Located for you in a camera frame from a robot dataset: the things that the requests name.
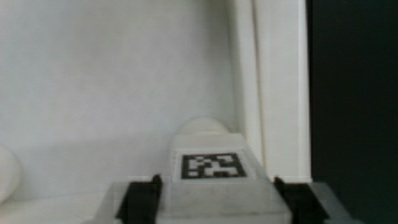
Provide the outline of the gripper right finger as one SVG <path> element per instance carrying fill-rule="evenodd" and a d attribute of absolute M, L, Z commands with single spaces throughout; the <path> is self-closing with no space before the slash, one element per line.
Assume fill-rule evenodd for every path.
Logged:
<path fill-rule="evenodd" d="M 323 224 L 328 215 L 308 185 L 305 183 L 285 183 L 275 177 L 273 186 L 291 211 L 291 224 Z"/>

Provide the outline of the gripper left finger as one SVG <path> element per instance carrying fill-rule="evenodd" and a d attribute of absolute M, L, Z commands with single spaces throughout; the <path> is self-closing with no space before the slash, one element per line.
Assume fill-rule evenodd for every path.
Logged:
<path fill-rule="evenodd" d="M 163 181 L 159 175 L 143 182 L 131 182 L 115 218 L 122 224 L 156 224 Z"/>

